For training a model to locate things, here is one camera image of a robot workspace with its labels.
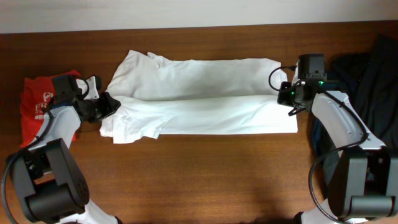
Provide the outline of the white t-shirt with robot print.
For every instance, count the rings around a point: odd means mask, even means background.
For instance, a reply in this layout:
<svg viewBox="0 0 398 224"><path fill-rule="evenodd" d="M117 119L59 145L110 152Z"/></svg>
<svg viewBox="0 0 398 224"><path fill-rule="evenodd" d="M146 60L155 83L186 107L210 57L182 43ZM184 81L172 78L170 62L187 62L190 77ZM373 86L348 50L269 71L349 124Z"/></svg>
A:
<svg viewBox="0 0 398 224"><path fill-rule="evenodd" d="M277 103L286 80L268 58L179 61L132 50L107 87L121 107L99 132L115 144L164 134L296 133L296 117Z"/></svg>

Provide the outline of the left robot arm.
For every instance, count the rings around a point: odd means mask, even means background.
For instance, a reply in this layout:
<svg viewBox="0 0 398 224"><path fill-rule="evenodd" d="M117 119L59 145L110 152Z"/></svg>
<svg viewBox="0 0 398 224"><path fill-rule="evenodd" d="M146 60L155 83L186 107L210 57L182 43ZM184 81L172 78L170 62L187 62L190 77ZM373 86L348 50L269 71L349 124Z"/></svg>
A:
<svg viewBox="0 0 398 224"><path fill-rule="evenodd" d="M9 156L1 181L11 179L26 219L32 223L120 223L91 199L88 184L69 148L85 121L95 123L115 114L120 102L105 91L93 75L52 79L55 94L43 108L44 122L34 140Z"/></svg>

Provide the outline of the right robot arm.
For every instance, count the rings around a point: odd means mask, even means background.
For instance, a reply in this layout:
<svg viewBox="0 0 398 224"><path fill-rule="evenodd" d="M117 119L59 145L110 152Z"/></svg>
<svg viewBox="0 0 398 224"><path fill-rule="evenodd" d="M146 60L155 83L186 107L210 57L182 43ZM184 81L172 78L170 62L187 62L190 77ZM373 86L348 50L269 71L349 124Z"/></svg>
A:
<svg viewBox="0 0 398 224"><path fill-rule="evenodd" d="M328 184L328 197L315 208L299 212L295 223L364 223L397 215L397 153L368 129L346 93L327 90L323 54L300 55L290 70L297 76L282 82L277 102L291 108L289 116L311 112L327 130L335 149L318 156L308 173L313 190L315 169L328 156L339 160Z"/></svg>

